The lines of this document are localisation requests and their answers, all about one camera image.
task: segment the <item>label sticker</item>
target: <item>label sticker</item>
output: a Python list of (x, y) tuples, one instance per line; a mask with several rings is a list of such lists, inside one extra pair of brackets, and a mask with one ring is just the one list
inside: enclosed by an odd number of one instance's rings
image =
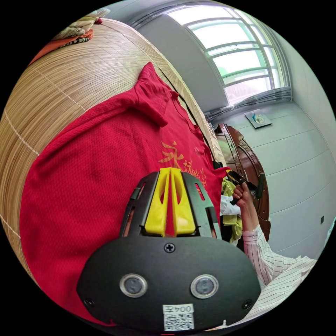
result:
[(190, 304), (164, 304), (163, 323), (165, 331), (194, 329), (194, 306)]

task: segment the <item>window pane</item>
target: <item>window pane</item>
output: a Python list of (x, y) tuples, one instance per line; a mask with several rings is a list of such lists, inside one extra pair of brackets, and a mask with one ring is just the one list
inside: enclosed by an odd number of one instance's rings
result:
[(268, 58), (268, 61), (271, 65), (271, 67), (273, 68), (272, 73), (274, 73), (273, 70), (276, 71), (276, 73), (277, 73), (277, 75), (273, 75), (274, 76), (275, 87), (278, 87), (278, 88), (283, 87), (285, 85), (284, 76), (282, 74), (281, 65), (280, 65), (280, 61), (279, 61), (279, 58), (277, 56), (277, 53), (275, 52), (275, 50), (273, 48), (264, 48), (264, 50), (265, 50), (266, 56)]
[(232, 15), (229, 14), (223, 7), (217, 6), (189, 7), (170, 12), (168, 15), (181, 25), (203, 19), (232, 17)]
[(239, 51), (213, 59), (222, 77), (232, 72), (263, 68), (266, 62), (260, 50)]
[(226, 9), (234, 18), (239, 18), (239, 15), (231, 8)]
[(251, 79), (225, 88), (229, 104), (236, 104), (248, 97), (271, 89), (269, 78)]
[(227, 47), (222, 47), (219, 49), (208, 51), (207, 55), (213, 56), (213, 55), (225, 53), (227, 51), (232, 51), (232, 50), (237, 50), (237, 49), (252, 49), (252, 48), (259, 48), (259, 46), (257, 44), (250, 44), (250, 43), (229, 45)]
[(273, 80), (274, 80), (274, 88), (281, 88), (283, 85), (281, 85), (280, 77), (279, 77), (279, 71), (277, 69), (272, 69), (273, 74)]
[(264, 50), (268, 58), (269, 64), (271, 65), (271, 67), (275, 67), (275, 59), (271, 51), (271, 48), (264, 48)]
[(236, 9), (235, 10), (247, 23), (252, 24), (253, 22), (250, 20), (250, 18), (242, 11)]
[(243, 29), (242, 24), (232, 22), (232, 20), (213, 23), (213, 21), (208, 22), (207, 27), (189, 27), (206, 49), (226, 43), (254, 41), (252, 35), (248, 36), (247, 28)]
[(267, 69), (260, 69), (260, 70), (252, 70), (248, 72), (238, 73), (236, 75), (232, 75), (226, 78), (223, 78), (224, 84), (230, 84), (236, 81), (240, 81), (242, 79), (251, 78), (251, 77), (257, 77), (257, 76), (263, 76), (268, 75)]
[(261, 42), (261, 44), (268, 44), (257, 27), (252, 26), (251, 28), (254, 31), (254, 33), (256, 34), (256, 36), (259, 39), (259, 41)]

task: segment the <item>woven mat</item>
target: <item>woven mat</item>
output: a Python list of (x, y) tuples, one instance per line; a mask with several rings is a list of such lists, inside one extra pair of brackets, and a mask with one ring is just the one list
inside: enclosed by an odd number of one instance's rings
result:
[(103, 24), (93, 28), (92, 40), (53, 51), (29, 66), (12, 91), (0, 121), (0, 218), (16, 256), (32, 279), (21, 248), (19, 213), (33, 161), (85, 111), (132, 88), (149, 61), (162, 80), (171, 86), (168, 78), (185, 99), (215, 159), (225, 164), (199, 106), (166, 58), (123, 23), (103, 19)]

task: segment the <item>window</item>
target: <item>window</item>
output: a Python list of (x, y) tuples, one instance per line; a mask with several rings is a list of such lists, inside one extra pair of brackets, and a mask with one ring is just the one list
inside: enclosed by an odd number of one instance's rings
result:
[(203, 48), (230, 105), (288, 86), (282, 54), (267, 27), (250, 15), (218, 5), (182, 7), (167, 14), (188, 29)]

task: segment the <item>brown wooden furniture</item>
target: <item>brown wooden furniture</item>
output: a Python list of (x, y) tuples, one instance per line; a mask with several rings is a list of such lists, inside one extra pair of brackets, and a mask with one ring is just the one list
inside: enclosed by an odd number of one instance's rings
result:
[[(223, 152), (226, 165), (233, 171), (243, 176), (255, 185), (258, 184), (258, 176), (264, 173), (263, 167), (253, 152), (252, 148), (244, 140), (244, 136), (236, 129), (226, 124), (219, 124), (216, 129), (216, 137)], [(257, 210), (259, 224), (269, 239), (271, 223), (269, 222), (270, 203), (268, 197), (267, 181), (264, 184), (262, 198), (254, 201)], [(238, 241), (238, 247), (243, 249), (243, 240)]]

